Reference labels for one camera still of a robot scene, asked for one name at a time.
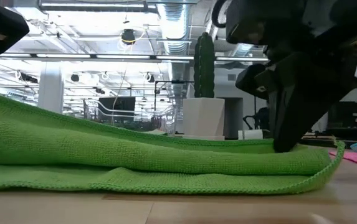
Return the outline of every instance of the table surface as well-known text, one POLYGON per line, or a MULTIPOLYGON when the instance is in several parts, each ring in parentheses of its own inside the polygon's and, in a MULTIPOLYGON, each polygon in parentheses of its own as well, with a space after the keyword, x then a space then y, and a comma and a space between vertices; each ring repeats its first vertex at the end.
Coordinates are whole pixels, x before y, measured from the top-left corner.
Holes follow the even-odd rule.
POLYGON ((322 190, 285 196, 0 192, 0 224, 357 223, 357 164, 322 190))

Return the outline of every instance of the ceiling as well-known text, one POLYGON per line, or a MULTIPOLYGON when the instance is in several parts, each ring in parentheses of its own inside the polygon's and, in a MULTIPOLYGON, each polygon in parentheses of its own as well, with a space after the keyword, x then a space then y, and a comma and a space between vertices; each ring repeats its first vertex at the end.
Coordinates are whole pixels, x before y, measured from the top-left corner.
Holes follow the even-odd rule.
MULTIPOLYGON (((155 1, 148 1, 149 7, 155 7, 155 1)), ((24 54, 133 54, 133 55, 164 55, 164 44, 160 16, 156 13, 133 12, 127 7, 126 11, 102 11, 95 10, 94 6, 101 7, 105 4, 119 4, 125 8, 129 4, 141 1, 96 1, 96 0, 43 0, 40 3, 52 5, 52 3, 67 2, 80 4, 80 10, 64 11, 63 7, 57 11, 38 10, 36 0, 2 0, 10 10, 22 14, 30 28, 30 33, 8 50, 8 53, 24 54), (121 41, 121 33, 125 29, 133 29, 136 42, 133 45, 125 45, 121 41)), ((189 35, 182 42, 188 43, 188 55, 194 54, 194 46, 197 38, 206 31, 210 22, 211 9, 214 1, 198 0, 196 4, 188 4, 190 11, 189 35)), ((225 41, 225 30, 217 32, 215 40, 216 55, 232 56, 232 51, 237 46, 225 41)), ((261 49, 251 48, 248 56, 262 57, 261 49)), ((0 85, 21 85, 22 87, 0 88, 0 93, 15 93, 16 99, 35 105, 38 98, 38 86, 24 87, 27 82, 17 78, 17 72, 25 73, 40 81, 42 60, 18 60, 12 58, 0 58, 0 85)), ((136 110, 154 110, 154 83, 146 80, 147 75, 153 75, 155 80, 171 80, 169 62, 139 63, 139 62, 102 62, 102 61, 64 61, 60 62, 65 78, 65 86, 77 86, 77 88, 65 89, 64 106, 66 111, 82 111, 84 99, 97 99, 102 96, 137 96, 138 106, 136 110), (79 82, 73 82, 72 74, 80 77, 79 82), (109 87, 105 94, 98 94, 94 89, 79 86, 109 87), (121 89, 121 86, 130 86, 132 90, 121 89)), ((216 85, 234 85, 232 75, 237 70, 216 68, 216 85)), ((170 84, 165 85, 157 96, 158 106, 156 110, 163 111, 175 100, 172 99, 170 84)))

